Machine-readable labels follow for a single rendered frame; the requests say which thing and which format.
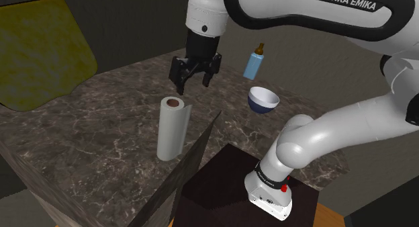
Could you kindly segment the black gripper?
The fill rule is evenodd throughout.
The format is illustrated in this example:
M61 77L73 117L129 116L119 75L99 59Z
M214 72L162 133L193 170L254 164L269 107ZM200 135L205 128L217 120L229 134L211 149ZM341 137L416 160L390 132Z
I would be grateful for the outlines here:
M183 95L186 81L196 72L205 72L202 84L209 87L212 77L219 72L222 61L222 55L217 53L219 41L219 36L201 36L188 30L185 56L174 56L169 72L169 79L175 84L179 95Z

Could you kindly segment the white paper towel roll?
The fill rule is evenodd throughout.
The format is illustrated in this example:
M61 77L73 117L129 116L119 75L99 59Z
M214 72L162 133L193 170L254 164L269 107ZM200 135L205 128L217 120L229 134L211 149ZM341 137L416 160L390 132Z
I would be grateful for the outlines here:
M177 97L165 97L160 102L157 157L170 161L183 151L192 105Z

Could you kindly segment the blue baby bottle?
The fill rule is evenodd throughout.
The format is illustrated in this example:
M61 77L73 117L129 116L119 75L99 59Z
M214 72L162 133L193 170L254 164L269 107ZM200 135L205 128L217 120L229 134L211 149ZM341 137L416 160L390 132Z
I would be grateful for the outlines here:
M264 43L260 43L259 46L250 55L246 68L243 73L243 76L246 77L247 79L254 80L254 78L256 77L259 67L264 59L264 55L263 55L264 45L265 45Z

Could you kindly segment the blue and white bowl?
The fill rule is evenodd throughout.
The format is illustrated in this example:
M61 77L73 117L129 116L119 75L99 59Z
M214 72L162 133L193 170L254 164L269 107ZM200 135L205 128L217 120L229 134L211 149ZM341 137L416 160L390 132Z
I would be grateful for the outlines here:
M258 114L272 111L279 102L279 97L264 87L251 87L248 92L248 105L252 111Z

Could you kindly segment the dark robot stand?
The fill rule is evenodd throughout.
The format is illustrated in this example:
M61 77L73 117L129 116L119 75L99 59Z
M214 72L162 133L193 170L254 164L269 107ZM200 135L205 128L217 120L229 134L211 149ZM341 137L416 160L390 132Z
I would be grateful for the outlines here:
M248 200L245 176L259 160L227 144L186 184L173 227L313 227L319 192L290 177L293 206L280 221Z

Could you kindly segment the yellow-green upholstered chair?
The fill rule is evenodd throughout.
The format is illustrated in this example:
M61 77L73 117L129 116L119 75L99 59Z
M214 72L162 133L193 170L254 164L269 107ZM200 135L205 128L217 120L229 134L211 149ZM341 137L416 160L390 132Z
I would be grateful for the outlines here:
M0 6L0 104L31 111L71 94L97 61L65 0Z

